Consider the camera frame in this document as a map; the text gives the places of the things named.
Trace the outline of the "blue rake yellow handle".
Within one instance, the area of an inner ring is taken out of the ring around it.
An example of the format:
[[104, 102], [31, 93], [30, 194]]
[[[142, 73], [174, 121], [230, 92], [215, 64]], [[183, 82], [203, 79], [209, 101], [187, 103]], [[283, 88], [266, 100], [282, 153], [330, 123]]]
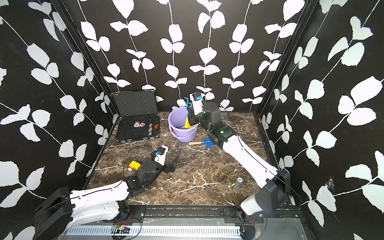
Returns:
[[185, 97], [186, 100], [186, 111], [187, 111], [187, 117], [185, 121], [185, 129], [190, 129], [194, 126], [194, 109], [193, 109], [193, 103], [190, 101], [188, 97]]

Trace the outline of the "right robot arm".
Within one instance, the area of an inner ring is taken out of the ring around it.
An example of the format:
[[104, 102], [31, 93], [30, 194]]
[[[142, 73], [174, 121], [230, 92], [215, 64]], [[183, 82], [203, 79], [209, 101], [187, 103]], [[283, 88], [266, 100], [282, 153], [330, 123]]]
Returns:
[[238, 161], [261, 188], [240, 203], [240, 211], [245, 216], [272, 214], [291, 190], [290, 173], [270, 165], [247, 146], [235, 130], [223, 123], [216, 103], [192, 101], [188, 106], [188, 119], [190, 124], [199, 124], [206, 130], [210, 141]]

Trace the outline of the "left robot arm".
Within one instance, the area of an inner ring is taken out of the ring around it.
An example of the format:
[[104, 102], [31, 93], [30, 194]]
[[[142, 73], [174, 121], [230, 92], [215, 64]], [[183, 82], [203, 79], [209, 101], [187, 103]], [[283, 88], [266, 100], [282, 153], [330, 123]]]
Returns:
[[177, 161], [145, 162], [137, 172], [114, 184], [89, 190], [62, 187], [34, 211], [35, 240], [52, 240], [64, 231], [95, 221], [121, 222], [130, 216], [128, 199], [142, 194], [159, 175], [173, 173]]

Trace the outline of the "blue metal trowel wooden handle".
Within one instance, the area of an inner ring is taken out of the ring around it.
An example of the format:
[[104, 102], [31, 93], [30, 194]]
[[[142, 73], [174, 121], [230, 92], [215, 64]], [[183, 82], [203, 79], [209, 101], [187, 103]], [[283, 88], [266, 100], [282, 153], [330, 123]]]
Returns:
[[212, 147], [214, 146], [215, 144], [211, 142], [210, 139], [205, 139], [204, 141], [202, 142], [189, 142], [188, 143], [189, 146], [195, 146], [195, 145], [205, 145], [207, 147]]

